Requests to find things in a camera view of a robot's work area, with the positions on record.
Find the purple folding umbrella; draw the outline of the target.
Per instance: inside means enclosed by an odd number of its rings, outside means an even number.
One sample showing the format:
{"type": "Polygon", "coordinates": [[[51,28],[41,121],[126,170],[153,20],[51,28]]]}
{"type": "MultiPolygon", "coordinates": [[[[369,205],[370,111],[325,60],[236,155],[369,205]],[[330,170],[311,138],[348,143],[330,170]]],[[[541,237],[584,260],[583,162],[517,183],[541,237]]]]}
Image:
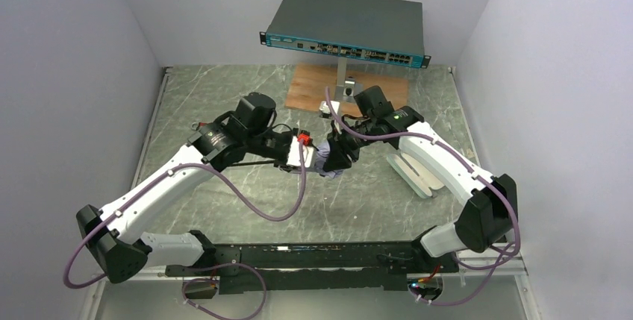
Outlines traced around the purple folding umbrella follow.
{"type": "Polygon", "coordinates": [[[255,164],[272,164],[282,172],[316,173],[324,178],[337,178],[342,169],[330,169],[327,166],[330,158],[330,147],[327,142],[314,145],[312,142],[298,141],[292,137],[290,141],[274,142],[272,145],[247,145],[228,152],[225,158],[230,166],[252,166],[255,164]]]}

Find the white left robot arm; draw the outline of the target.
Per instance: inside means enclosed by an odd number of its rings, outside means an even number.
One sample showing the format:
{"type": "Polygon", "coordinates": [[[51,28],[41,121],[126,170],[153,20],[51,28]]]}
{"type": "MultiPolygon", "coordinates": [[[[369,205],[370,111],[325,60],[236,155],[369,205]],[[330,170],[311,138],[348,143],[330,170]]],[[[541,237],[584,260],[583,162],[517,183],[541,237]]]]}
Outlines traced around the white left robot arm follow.
{"type": "Polygon", "coordinates": [[[252,92],[235,110],[211,122],[200,122],[194,133],[154,174],[124,196],[97,208],[87,205],[76,214],[83,237],[81,247],[94,257],[111,283],[122,283],[145,268],[183,266],[206,272],[216,265],[214,244],[199,230],[183,234],[147,232],[154,218],[185,193],[211,178],[219,178],[253,212],[263,216],[222,171],[243,165],[253,154],[283,169],[300,171],[306,181],[314,150],[310,137],[297,128],[276,132],[276,103],[252,92]]]}

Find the mint green umbrella case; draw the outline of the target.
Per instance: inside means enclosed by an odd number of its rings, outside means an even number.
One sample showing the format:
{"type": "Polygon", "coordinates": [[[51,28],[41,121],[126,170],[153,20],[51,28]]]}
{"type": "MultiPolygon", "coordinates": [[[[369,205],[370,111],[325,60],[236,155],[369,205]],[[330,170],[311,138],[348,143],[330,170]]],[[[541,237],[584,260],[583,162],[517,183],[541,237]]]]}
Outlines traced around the mint green umbrella case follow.
{"type": "Polygon", "coordinates": [[[401,151],[388,154],[386,161],[421,198],[433,198],[434,191],[445,187],[442,181],[409,154],[401,151]]]}

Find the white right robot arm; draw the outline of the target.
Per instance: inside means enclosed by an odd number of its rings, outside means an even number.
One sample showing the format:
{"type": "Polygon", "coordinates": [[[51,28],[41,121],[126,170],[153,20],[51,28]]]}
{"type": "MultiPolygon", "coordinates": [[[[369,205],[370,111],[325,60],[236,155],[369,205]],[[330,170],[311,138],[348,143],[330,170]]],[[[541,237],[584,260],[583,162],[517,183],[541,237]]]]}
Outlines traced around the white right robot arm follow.
{"type": "Polygon", "coordinates": [[[414,240],[421,255],[434,259],[463,250],[482,253],[508,233],[514,235],[514,241],[509,248],[498,250],[502,259],[509,260],[520,252],[522,234],[513,178],[507,174],[495,176],[470,162],[415,109],[394,108],[379,87],[358,94],[356,101],[365,120],[348,125],[331,97],[325,96],[324,103],[333,118],[325,172],[348,169],[357,161],[361,148],[378,141],[388,143],[422,165],[462,206],[455,220],[434,226],[414,240]]]}

